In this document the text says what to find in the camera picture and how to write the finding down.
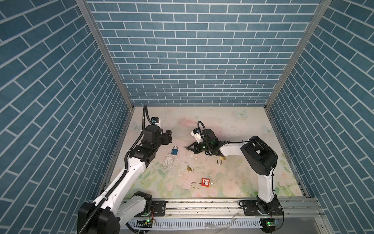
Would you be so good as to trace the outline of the small brass padlock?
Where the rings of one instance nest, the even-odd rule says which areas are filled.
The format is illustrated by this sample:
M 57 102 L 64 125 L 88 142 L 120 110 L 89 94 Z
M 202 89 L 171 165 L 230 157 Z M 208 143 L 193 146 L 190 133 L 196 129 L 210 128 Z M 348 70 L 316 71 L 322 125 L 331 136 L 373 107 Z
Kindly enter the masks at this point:
M 190 166 L 187 166 L 187 171 L 188 172 L 193 172 L 193 173 L 195 172 L 194 169 L 192 169 Z

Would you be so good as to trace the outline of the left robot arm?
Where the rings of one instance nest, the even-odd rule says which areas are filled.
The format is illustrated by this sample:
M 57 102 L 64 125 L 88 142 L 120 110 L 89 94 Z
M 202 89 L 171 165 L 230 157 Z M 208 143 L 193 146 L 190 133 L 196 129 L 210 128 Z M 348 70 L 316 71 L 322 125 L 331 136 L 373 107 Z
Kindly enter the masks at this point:
M 126 226 L 135 234 L 145 234 L 148 228 L 134 229 L 129 221 L 148 216 L 153 211 L 152 195 L 136 192 L 124 203 L 123 199 L 137 178 L 155 159 L 162 145 L 172 143 L 172 132 L 160 128 L 158 117 L 150 118 L 143 107 L 142 129 L 135 143 L 125 154 L 125 165 L 114 181 L 91 203 L 85 202 L 78 211 L 79 234 L 118 234 Z

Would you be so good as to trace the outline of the blue padlock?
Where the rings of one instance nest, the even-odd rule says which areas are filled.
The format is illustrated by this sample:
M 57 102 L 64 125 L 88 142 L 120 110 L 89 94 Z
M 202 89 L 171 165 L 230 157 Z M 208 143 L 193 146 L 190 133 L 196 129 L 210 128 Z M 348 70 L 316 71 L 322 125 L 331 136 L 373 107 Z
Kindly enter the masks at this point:
M 173 149 L 171 151 L 171 154 L 172 155 L 177 155 L 178 154 L 178 147 L 177 146 L 173 146 Z

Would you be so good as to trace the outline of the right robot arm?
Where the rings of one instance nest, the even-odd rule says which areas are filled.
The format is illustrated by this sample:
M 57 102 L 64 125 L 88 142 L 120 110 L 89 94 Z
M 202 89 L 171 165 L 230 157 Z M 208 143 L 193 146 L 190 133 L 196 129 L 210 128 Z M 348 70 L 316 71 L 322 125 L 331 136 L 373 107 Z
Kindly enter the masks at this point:
M 256 196 L 258 212 L 268 215 L 276 210 L 279 201 L 274 191 L 273 176 L 278 155 L 261 138 L 252 136 L 249 140 L 238 142 L 219 140 L 201 121 L 197 123 L 197 128 L 191 131 L 191 135 L 195 138 L 195 142 L 186 149 L 194 154 L 204 152 L 207 156 L 243 156 L 258 176 Z

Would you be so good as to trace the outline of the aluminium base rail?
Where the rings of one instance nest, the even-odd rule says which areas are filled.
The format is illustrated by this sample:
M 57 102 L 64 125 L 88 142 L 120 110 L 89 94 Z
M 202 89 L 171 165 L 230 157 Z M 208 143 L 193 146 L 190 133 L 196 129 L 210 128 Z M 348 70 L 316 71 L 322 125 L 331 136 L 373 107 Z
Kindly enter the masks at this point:
M 262 234 L 330 234 L 332 228 L 316 199 L 281 198 L 268 214 L 255 199 L 151 199 L 136 195 L 115 208 L 107 199 L 84 203 L 79 234 L 134 234 L 162 231 L 257 229 Z

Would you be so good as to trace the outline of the red padlock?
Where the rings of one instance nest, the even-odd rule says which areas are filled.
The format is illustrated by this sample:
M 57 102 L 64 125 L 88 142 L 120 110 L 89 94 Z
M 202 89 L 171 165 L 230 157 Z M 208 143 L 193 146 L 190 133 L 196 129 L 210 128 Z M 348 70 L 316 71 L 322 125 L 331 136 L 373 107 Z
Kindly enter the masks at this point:
M 211 185 L 214 185 L 214 183 L 210 179 L 202 178 L 200 182 L 192 182 L 191 188 L 200 190 L 201 187 L 209 188 Z

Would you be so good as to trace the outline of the large brass padlock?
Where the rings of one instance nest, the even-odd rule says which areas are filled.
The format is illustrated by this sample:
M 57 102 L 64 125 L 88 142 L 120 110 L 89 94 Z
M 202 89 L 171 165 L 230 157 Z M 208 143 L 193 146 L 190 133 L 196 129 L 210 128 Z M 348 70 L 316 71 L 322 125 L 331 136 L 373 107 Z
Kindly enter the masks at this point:
M 219 157 L 219 159 L 217 159 L 217 164 L 222 165 L 225 160 L 226 160 L 226 156 Z

